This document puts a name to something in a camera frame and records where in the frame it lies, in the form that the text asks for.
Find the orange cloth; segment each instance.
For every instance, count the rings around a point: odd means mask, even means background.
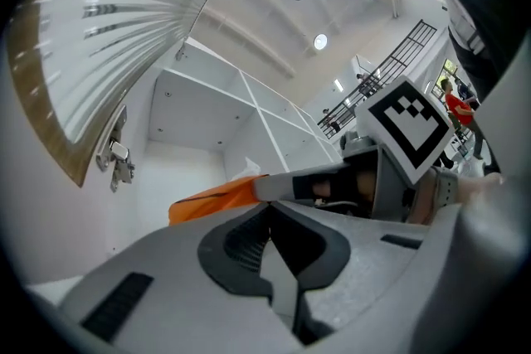
[[[260,177],[243,177],[175,202],[169,207],[169,225],[260,202],[253,191],[257,178]]]

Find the black railing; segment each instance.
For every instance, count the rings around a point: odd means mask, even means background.
[[[355,109],[358,105],[401,75],[436,31],[434,27],[420,20],[400,45],[392,51],[391,55],[377,66],[372,73],[367,74],[363,82],[343,99],[343,102],[318,122],[318,126],[323,130],[326,137],[332,138],[356,118]]]

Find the white shelving unit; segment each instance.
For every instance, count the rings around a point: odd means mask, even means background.
[[[196,41],[158,78],[149,138],[222,154],[227,180],[246,158],[264,174],[341,160],[307,113]]]

